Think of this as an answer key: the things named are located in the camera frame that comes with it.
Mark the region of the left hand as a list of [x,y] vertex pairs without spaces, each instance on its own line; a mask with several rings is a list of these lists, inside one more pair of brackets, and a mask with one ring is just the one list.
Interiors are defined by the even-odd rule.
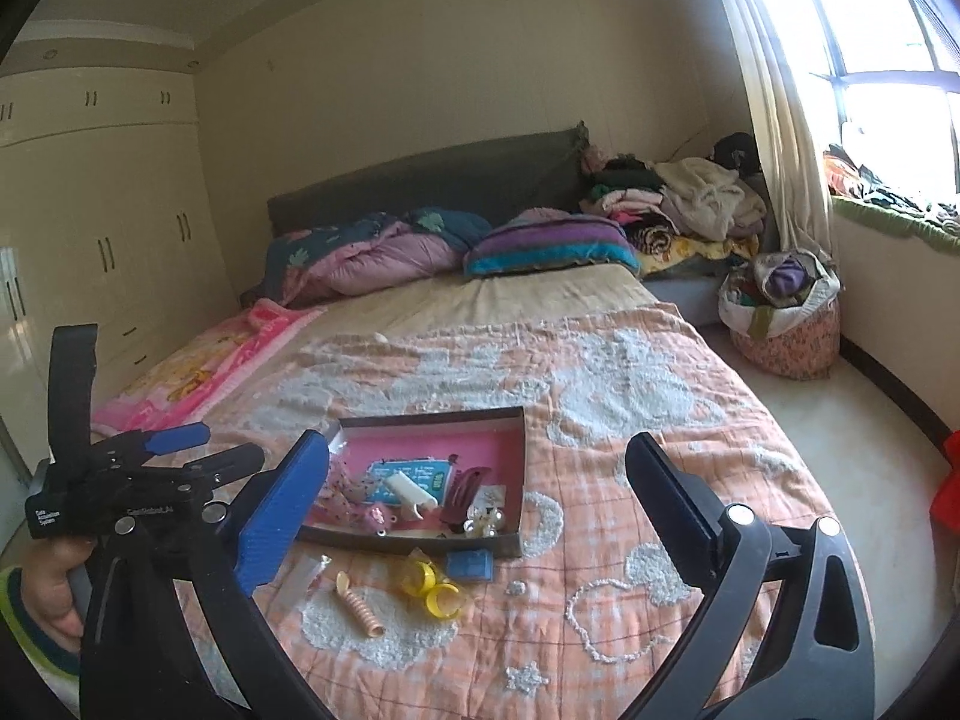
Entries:
[[21,566],[21,598],[37,626],[70,653],[82,648],[83,621],[68,574],[83,567],[96,541],[82,536],[41,539],[29,546]]

